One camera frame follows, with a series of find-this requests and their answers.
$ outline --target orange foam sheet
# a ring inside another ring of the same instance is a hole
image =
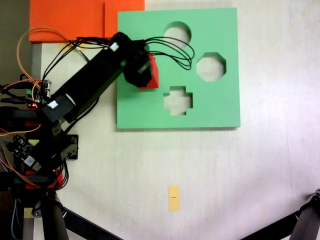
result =
[[[144,11],[145,0],[106,0],[104,5],[104,37],[118,32],[118,12]]]
[[[104,37],[105,0],[30,0],[30,29],[49,27],[60,31],[68,39],[76,37]],[[66,40],[49,30],[35,30],[29,34],[32,43],[59,43]]]

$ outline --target octagonal hole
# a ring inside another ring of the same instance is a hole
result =
[[[179,39],[185,43],[190,43],[191,40],[191,30],[187,24],[182,21],[174,21],[168,24],[164,29],[164,36]],[[181,41],[174,39],[165,39],[166,41],[177,45],[179,48],[184,48],[186,44]]]
[[[196,64],[196,73],[206,82],[219,81],[227,72],[227,61],[217,52],[206,52]]]

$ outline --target yellow sticky note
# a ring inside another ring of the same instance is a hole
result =
[[[168,187],[168,197],[169,197],[169,212],[179,211],[179,186],[169,185]]]

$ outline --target circular hole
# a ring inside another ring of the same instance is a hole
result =
[[[188,27],[188,25],[184,22],[174,21],[166,26],[164,30],[164,36],[183,41],[181,42],[170,38],[165,39],[166,41],[177,45],[179,48],[184,48],[186,44],[190,43],[191,30],[190,27]]]

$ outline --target red block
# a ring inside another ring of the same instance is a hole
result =
[[[152,78],[146,87],[139,87],[140,90],[144,89],[157,89],[159,88],[159,69],[154,56],[150,56]]]

